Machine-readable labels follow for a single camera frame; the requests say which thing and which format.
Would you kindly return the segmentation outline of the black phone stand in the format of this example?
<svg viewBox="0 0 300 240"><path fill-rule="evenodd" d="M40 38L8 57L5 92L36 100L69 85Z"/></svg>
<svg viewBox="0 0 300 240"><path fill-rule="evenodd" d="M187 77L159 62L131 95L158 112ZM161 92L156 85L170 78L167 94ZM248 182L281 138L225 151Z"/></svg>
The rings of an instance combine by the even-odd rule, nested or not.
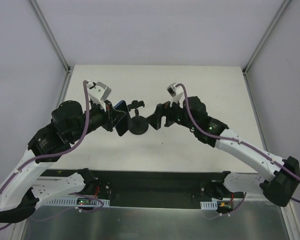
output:
<svg viewBox="0 0 300 240"><path fill-rule="evenodd" d="M129 129L129 131L133 135L143 135L145 134L149 129L149 123L147 119L140 115L138 108L145 107L145 103L143 100L133 100L130 104L127 105L128 110L134 110L135 116L131 118L132 127Z"/></svg>

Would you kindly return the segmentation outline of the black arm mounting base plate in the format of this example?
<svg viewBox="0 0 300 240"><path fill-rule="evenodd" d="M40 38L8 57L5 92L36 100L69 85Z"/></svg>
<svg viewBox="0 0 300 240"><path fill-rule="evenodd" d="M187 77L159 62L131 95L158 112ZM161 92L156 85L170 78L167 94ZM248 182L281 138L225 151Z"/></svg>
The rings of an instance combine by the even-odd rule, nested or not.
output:
<svg viewBox="0 0 300 240"><path fill-rule="evenodd" d="M96 194L112 207L200 209L213 198L261 195L263 179L255 173L92 170L96 185L81 195Z"/></svg>

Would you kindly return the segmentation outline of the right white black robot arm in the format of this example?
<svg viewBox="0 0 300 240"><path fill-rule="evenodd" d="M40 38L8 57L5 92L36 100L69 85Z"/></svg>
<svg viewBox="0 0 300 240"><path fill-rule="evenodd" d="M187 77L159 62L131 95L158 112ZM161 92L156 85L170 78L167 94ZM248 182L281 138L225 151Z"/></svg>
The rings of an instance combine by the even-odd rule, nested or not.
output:
<svg viewBox="0 0 300 240"><path fill-rule="evenodd" d="M256 171L255 174L230 172L215 184L215 192L227 197L232 192L262 194L271 203L286 207L300 183L300 163L290 156L284 159L252 146L225 123L208 115L206 106L197 96L188 97L182 104L165 102L156 105L146 118L155 129L173 124L186 127L202 143L224 151Z"/></svg>

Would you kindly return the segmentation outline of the blue cased smartphone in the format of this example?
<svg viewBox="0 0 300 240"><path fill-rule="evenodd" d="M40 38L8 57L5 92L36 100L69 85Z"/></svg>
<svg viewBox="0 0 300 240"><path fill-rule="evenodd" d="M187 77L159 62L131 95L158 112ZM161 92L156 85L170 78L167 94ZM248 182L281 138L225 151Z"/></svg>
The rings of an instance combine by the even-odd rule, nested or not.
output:
<svg viewBox="0 0 300 240"><path fill-rule="evenodd" d="M127 103L124 100L118 102L114 109L119 112L124 112L125 115L118 121L115 126L117 134L122 137L132 126L132 120L130 117L130 112L127 106Z"/></svg>

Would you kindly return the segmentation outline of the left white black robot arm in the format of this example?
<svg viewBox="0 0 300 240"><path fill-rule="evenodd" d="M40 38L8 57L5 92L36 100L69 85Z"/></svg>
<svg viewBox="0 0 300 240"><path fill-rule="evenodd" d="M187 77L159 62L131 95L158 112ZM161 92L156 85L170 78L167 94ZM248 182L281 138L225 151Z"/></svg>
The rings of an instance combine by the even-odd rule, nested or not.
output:
<svg viewBox="0 0 300 240"><path fill-rule="evenodd" d="M51 113L51 122L37 131L18 165L0 185L0 223L14 224L29 218L47 202L68 194L92 194L99 181L88 168L76 170L72 175L52 185L35 185L37 179L72 151L89 133L103 127L116 130L119 136L130 126L130 114L124 100L112 105L105 101L105 109L89 101L89 111L83 111L79 102L67 100Z"/></svg>

